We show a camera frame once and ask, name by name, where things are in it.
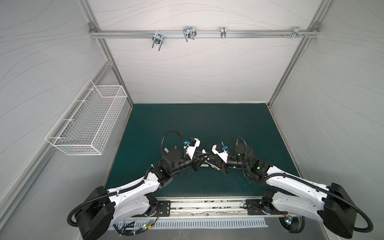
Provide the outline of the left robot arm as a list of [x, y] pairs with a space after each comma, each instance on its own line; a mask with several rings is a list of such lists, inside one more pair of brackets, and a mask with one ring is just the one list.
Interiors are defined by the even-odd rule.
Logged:
[[195, 171], [208, 159], [207, 153], [194, 153], [191, 157], [179, 150], [171, 150], [145, 175], [126, 185], [106, 190], [94, 189], [88, 198], [67, 216], [67, 223], [80, 230], [84, 240], [97, 240], [112, 225], [130, 217], [151, 216], [157, 209], [158, 200], [153, 193], [164, 188], [174, 174], [185, 169]]

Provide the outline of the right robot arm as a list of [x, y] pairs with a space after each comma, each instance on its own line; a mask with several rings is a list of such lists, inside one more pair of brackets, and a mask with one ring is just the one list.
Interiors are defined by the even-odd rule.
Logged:
[[234, 154], [222, 145], [214, 145], [212, 151], [207, 163], [213, 168], [224, 173], [235, 168], [250, 182], [278, 188], [268, 191], [258, 204], [265, 213], [278, 211], [307, 217], [323, 223], [329, 231], [345, 239], [351, 239], [354, 232], [370, 233], [374, 229], [372, 220], [339, 184], [318, 184], [289, 174], [257, 159], [254, 150], [246, 144], [237, 145]]

